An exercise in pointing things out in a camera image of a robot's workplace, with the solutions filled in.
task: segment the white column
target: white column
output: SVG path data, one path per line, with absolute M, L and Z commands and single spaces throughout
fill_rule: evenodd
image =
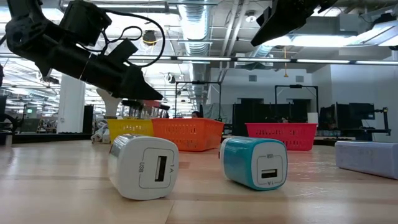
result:
M 57 132 L 80 133 L 83 131 L 86 84 L 62 75 Z

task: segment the red plastic crate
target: red plastic crate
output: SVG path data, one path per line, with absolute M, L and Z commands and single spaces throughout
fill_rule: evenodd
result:
M 249 137 L 280 140 L 287 150 L 296 151 L 311 150 L 317 131 L 317 124 L 253 123 L 246 126 Z
M 180 151 L 201 152 L 220 146 L 224 123 L 211 119 L 153 119 L 155 137 L 168 139 Z

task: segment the usb wall charger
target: usb wall charger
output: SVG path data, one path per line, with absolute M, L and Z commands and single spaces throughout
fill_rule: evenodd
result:
M 225 176 L 255 190 L 274 190 L 287 177 L 287 151 L 273 139 L 236 137 L 225 139 L 220 148 Z
M 168 195 L 178 173 L 178 148 L 161 138 L 118 136 L 108 158 L 108 174 L 119 193 L 134 200 Z

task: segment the wooden table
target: wooden table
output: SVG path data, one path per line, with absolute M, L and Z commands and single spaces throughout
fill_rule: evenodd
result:
M 183 152 L 173 192 L 146 202 L 118 194 L 108 152 L 89 141 L 0 149 L 0 223 L 398 223 L 398 181 L 336 168 L 332 147 L 289 152 L 288 181 L 270 192 L 225 180 L 216 150 Z

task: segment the ceiling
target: ceiling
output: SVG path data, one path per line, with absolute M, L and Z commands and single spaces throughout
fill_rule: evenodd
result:
M 54 23 L 58 23 L 63 13 L 60 10 L 60 2 L 59 0 L 46 0 L 43 1 L 43 11 L 47 18 L 54 21 Z M 142 7 L 150 7 L 153 4 L 164 4 L 164 1 L 127 1 L 127 0 L 118 0 L 118 1 L 93 1 L 96 4 L 102 4 L 105 6 L 123 4 L 127 5 L 125 10 L 128 11 L 128 7 L 137 6 L 137 4 Z M 175 3 L 178 1 L 169 1 L 170 7 L 175 8 Z M 223 43 L 225 40 L 227 26 L 229 22 L 229 17 L 231 15 L 231 8 L 233 7 L 233 0 L 223 0 L 223 1 L 214 1 L 209 0 L 210 3 L 217 3 L 215 6 L 207 6 L 210 8 L 210 31 L 208 37 L 205 39 L 210 45 L 210 50 L 207 55 L 203 56 L 220 56 L 222 53 Z M 250 12 L 248 16 L 259 17 L 263 10 L 270 6 L 271 1 L 250 1 L 246 13 Z M 398 1 L 391 0 L 383 0 L 383 1 L 354 1 L 354 0 L 341 0 L 336 3 L 336 7 L 331 8 L 330 10 L 325 11 L 322 14 L 317 14 L 314 12 L 313 17 L 317 17 L 314 21 L 320 21 L 319 17 L 324 17 L 324 22 L 335 21 L 337 16 L 343 15 L 346 17 L 355 18 L 355 24 L 358 24 L 354 27 L 357 29 L 358 33 L 365 31 L 367 27 L 369 27 L 366 18 L 358 17 L 358 13 L 370 12 L 376 9 L 392 6 L 397 4 Z M 242 8 L 242 5 L 238 7 L 238 13 L 235 17 L 235 23 L 237 23 L 239 19 L 239 11 Z M 163 14 L 163 13 L 140 13 L 143 16 L 150 17 L 151 19 L 156 20 L 161 24 L 161 26 L 166 31 L 166 46 L 164 55 L 186 55 L 186 45 L 181 43 L 184 40 L 182 24 L 180 21 L 180 16 L 178 14 Z M 121 17 L 110 15 L 113 23 L 111 27 L 109 27 L 106 31 L 109 38 L 117 38 L 119 37 L 121 31 L 127 27 L 134 24 L 135 26 L 141 27 L 143 30 L 156 30 L 155 26 L 152 24 L 146 24 L 145 21 L 130 17 Z M 259 26 L 255 22 L 246 21 L 245 16 L 242 20 L 241 26 L 239 28 L 239 32 L 237 35 L 238 40 L 234 43 L 231 55 L 236 54 L 250 54 L 256 48 L 254 48 L 250 44 L 250 40 L 256 34 Z M 0 5 L 0 35 L 3 36 L 5 33 L 5 25 L 6 22 L 11 18 L 9 16 L 7 6 L 5 3 Z M 305 32 L 311 32 L 311 35 L 316 35 L 317 33 L 324 34 L 325 27 L 322 27 L 322 24 L 312 25 L 309 23 L 309 27 L 303 27 L 302 30 L 309 30 Z M 137 30 L 128 30 L 124 33 L 125 37 L 137 37 L 139 35 Z M 148 47 L 142 43 L 142 40 L 135 41 L 134 44 L 138 46 L 139 51 L 136 55 L 157 55 L 160 51 L 160 44 L 156 44 L 154 47 Z M 96 49 L 101 49 L 104 46 L 104 40 L 100 39 L 95 46 Z M 109 46 L 109 50 L 112 50 L 115 45 Z M 286 47 L 273 47 L 269 52 L 268 57 L 273 56 L 277 58 L 324 58 L 324 59 L 361 59 L 361 60 L 369 60 L 369 59 L 384 59 L 391 54 L 391 51 L 388 47 L 378 47 L 378 46 L 351 46 L 351 47 L 306 47 L 306 46 L 286 46 Z M 52 114 L 57 112 L 58 104 L 59 104 L 59 92 L 60 85 L 55 85 L 51 83 L 46 83 L 42 81 L 41 74 L 38 68 L 34 65 L 33 62 L 24 60 L 23 58 L 15 57 L 8 50 L 6 44 L 0 46 L 0 63 L 4 66 L 5 79 L 3 81 L 3 86 L 16 86 L 17 88 L 3 88 L 3 94 L 9 95 L 9 100 L 7 101 L 8 108 L 16 108 L 20 107 L 25 103 L 30 105 L 39 105 L 39 109 L 43 112 L 43 114 L 47 116 L 51 116 Z M 212 63 L 211 67 L 218 67 L 218 63 Z M 285 65 L 283 63 L 275 63 L 271 67 L 267 69 L 279 70 L 284 69 Z M 305 69 L 307 73 L 312 73 L 316 69 L 319 69 L 318 65 L 311 64 L 289 64 L 289 69 Z M 146 81 L 151 84 L 156 90 L 158 90 L 161 94 L 165 96 L 163 103 L 168 104 L 174 107 L 174 97 L 175 97 L 175 85 L 170 84 L 166 81 L 165 76 L 173 75 L 177 80 L 181 81 L 191 81 L 192 80 L 192 64 L 189 63 L 157 63 L 148 68 L 143 69 L 144 77 Z M 211 72 L 211 79 L 214 80 L 215 76 L 218 76 L 218 72 Z M 58 79 L 62 82 L 62 74 L 53 71 L 51 76 Z M 198 99 L 195 99 L 194 93 L 192 91 L 184 91 L 184 89 L 191 90 L 190 86 L 185 86 L 181 88 L 182 94 L 178 97 L 178 112 L 187 114 L 192 110 L 196 110 L 195 102 Z M 102 99 L 96 93 L 95 86 L 86 85 L 86 104 L 87 105 L 95 105 L 96 112 L 101 114 L 104 112 L 104 103 Z

